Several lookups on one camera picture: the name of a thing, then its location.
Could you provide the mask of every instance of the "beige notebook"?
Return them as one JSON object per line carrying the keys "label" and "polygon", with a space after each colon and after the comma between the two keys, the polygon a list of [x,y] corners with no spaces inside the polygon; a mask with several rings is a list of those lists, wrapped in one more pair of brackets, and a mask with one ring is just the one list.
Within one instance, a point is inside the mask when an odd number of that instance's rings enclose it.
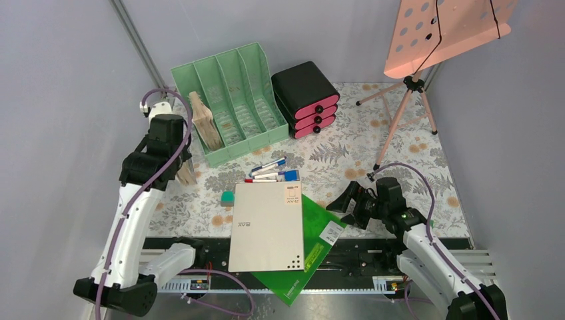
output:
{"label": "beige notebook", "polygon": [[230,272],[291,269],[304,261],[303,235],[300,181],[235,186]]}

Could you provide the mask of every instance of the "notebook label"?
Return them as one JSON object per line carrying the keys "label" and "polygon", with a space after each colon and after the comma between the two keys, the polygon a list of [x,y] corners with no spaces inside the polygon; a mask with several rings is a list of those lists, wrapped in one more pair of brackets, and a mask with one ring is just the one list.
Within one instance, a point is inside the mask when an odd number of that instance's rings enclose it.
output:
{"label": "notebook label", "polygon": [[284,187],[284,203],[287,205],[302,205],[300,183],[289,183]]}
{"label": "notebook label", "polygon": [[340,225],[334,221],[330,221],[320,234],[320,238],[333,246],[342,232],[343,228]]}

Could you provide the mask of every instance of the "perforated panel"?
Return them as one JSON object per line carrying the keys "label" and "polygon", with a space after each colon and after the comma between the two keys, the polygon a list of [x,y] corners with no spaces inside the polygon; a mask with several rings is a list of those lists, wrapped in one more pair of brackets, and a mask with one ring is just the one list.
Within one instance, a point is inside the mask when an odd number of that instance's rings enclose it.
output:
{"label": "perforated panel", "polygon": [[[500,36],[510,33],[506,23],[518,0],[492,0]],[[425,69],[498,38],[490,0],[438,0],[442,43],[426,61]],[[402,78],[414,73],[438,44],[435,0],[402,0],[384,74]]]}

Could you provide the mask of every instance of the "floral pattern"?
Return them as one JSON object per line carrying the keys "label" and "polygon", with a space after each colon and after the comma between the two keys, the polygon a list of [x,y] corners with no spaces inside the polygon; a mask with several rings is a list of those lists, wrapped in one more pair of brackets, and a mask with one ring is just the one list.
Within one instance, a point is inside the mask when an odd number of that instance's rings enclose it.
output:
{"label": "floral pattern", "polygon": [[[388,135],[390,119],[381,98],[356,106],[355,102],[391,83],[335,83],[341,94],[336,121],[318,135],[287,139],[209,168],[199,143],[191,145],[198,185],[182,186],[171,181],[149,225],[149,236],[229,237],[233,208],[221,207],[223,191],[235,189],[251,168],[286,156],[284,169],[299,169],[302,192],[325,207],[336,199],[349,181],[374,187],[367,179]],[[392,115],[405,90],[386,94]],[[175,111],[183,114],[177,101]],[[420,96],[414,93],[400,124],[425,114]],[[428,119],[396,131],[383,163],[400,161],[421,170],[436,196],[434,230],[441,237],[468,237],[469,232],[440,141],[431,134]],[[427,214],[430,197],[424,183],[404,167],[392,167],[381,176],[396,177],[408,205]],[[392,237],[380,221],[372,220],[367,230],[348,226],[342,237]]]}

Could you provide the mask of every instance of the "black elastic cord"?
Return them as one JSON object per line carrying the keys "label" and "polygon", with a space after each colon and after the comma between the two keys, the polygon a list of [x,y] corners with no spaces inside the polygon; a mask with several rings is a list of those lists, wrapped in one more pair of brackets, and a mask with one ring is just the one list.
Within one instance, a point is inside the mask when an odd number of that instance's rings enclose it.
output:
{"label": "black elastic cord", "polygon": [[498,38],[500,39],[500,29],[498,28],[498,19],[496,18],[496,13],[494,13],[494,5],[492,0],[490,0],[490,9],[492,10],[492,16],[494,17],[494,23],[496,23],[496,31],[498,32]]}
{"label": "black elastic cord", "polygon": [[424,63],[426,63],[426,61],[428,61],[428,59],[430,58],[430,56],[432,55],[432,53],[434,53],[434,51],[436,51],[436,49],[440,46],[441,41],[442,41],[442,36],[441,36],[441,25],[440,25],[440,10],[438,8],[438,0],[436,0],[436,14],[438,16],[438,31],[440,33],[440,41],[438,41],[438,44],[434,47],[434,49],[432,50],[432,52],[430,52],[430,54],[424,59],[424,61],[422,62],[422,64],[420,65],[420,67],[418,67],[418,69],[416,69],[416,71],[414,71],[414,74],[416,74],[416,72],[420,71],[420,68],[424,65]]}

